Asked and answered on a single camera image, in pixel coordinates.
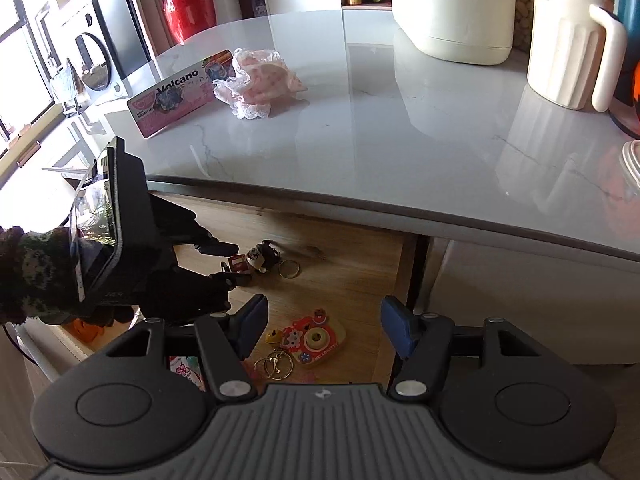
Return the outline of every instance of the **window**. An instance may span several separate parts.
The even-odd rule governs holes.
[[[0,153],[8,137],[33,123],[53,102],[49,70],[23,0],[0,0]]]

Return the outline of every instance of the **keychain ring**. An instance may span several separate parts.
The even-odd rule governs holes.
[[[263,358],[261,358],[261,359],[258,359],[258,360],[254,363],[254,372],[258,372],[258,364],[262,363],[262,366],[263,366],[263,368],[264,368],[264,373],[265,373],[265,375],[266,375],[266,378],[267,378],[267,379],[271,379],[271,378],[269,377],[268,372],[267,372],[267,367],[265,366],[265,362],[266,362],[266,361],[267,361],[267,358],[266,358],[266,357],[263,357]]]
[[[287,360],[289,361],[289,371],[283,375],[279,375],[281,371],[278,369],[278,361],[282,359],[283,356],[286,356]],[[267,362],[273,362],[273,371],[269,372],[267,370]],[[263,367],[268,379],[272,379],[274,381],[282,381],[293,373],[293,358],[291,357],[291,355],[289,355],[288,352],[284,350],[276,350],[275,352],[271,352],[267,357],[264,358]]]
[[[291,269],[289,272],[287,272],[286,270],[282,270],[282,266],[289,266],[291,267]],[[279,275],[288,280],[293,280],[293,278],[298,277],[300,275],[300,270],[300,264],[296,260],[282,260],[278,264]]]

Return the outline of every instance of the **blue gripper pad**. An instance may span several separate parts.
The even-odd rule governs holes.
[[[420,339],[420,322],[394,296],[386,296],[380,305],[380,323],[401,359],[407,359]]]

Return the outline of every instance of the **white electric kettle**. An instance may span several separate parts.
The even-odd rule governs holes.
[[[546,99],[580,110],[590,97],[604,112],[625,50],[613,0],[535,0],[527,80]]]

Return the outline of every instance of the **kitchen island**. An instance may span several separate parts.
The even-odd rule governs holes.
[[[308,91],[266,120],[213,102],[143,139],[128,98],[237,47],[278,50]],[[526,69],[519,52],[494,67],[425,56],[391,12],[281,14],[190,38],[85,115],[126,140],[151,190],[429,237],[419,308],[508,317],[574,362],[638,362],[628,137],[544,100]]]

